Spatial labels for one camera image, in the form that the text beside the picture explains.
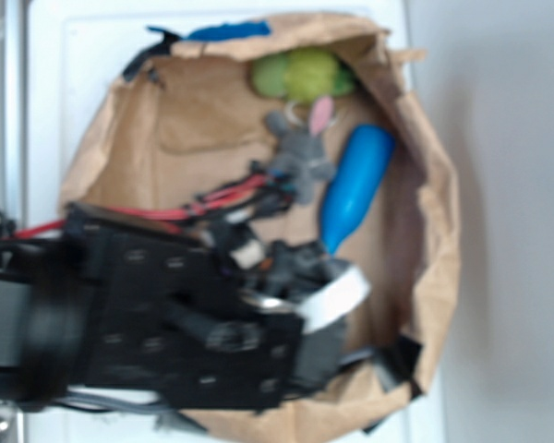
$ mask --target stuffed bunny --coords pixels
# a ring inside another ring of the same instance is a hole
[[[332,98],[321,97],[312,105],[305,128],[291,128],[280,111],[273,111],[266,117],[267,127],[279,139],[277,155],[269,163],[269,171],[292,176],[295,201],[301,205],[309,204],[314,198],[315,182],[330,181],[336,172],[320,139],[333,111]]]

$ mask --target cable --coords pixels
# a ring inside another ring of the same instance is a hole
[[[56,402],[71,405],[73,407],[91,406],[120,413],[134,413],[139,415],[168,413],[173,410],[170,406],[161,402],[134,403],[132,401],[124,401],[112,397],[76,391],[69,391],[63,399],[58,399]]]
[[[85,408],[82,406],[77,406],[75,404],[64,403],[62,401],[54,401],[50,406],[69,409],[70,411],[76,411],[77,413],[114,413],[112,409]]]

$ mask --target blue plastic bottle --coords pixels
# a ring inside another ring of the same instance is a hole
[[[353,131],[320,214],[321,239],[331,254],[365,218],[393,149],[393,137],[380,127]]]

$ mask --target brown paper bag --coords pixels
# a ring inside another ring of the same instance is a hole
[[[276,141],[262,124],[283,106],[246,85],[247,63],[300,46],[334,51],[362,87],[337,101],[324,135],[332,160],[354,126],[391,131],[397,148],[366,221],[339,255],[370,279],[368,300],[349,316],[346,347],[385,346],[399,334],[422,346],[411,379],[382,386],[370,362],[354,365],[311,399],[261,415],[183,411],[220,438],[248,443],[321,443],[365,427],[427,392],[456,305],[460,268],[457,180],[402,64],[418,51],[392,52],[387,31],[343,14],[267,18],[271,35],[226,42],[178,42],[131,82],[118,79],[86,132],[61,188],[61,201],[166,209],[234,180],[250,160],[268,160]],[[157,81],[148,71],[155,68]],[[317,203],[259,223],[267,240],[316,238]]]

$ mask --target white wall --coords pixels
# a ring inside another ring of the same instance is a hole
[[[554,0],[407,4],[464,206],[448,441],[554,443]]]

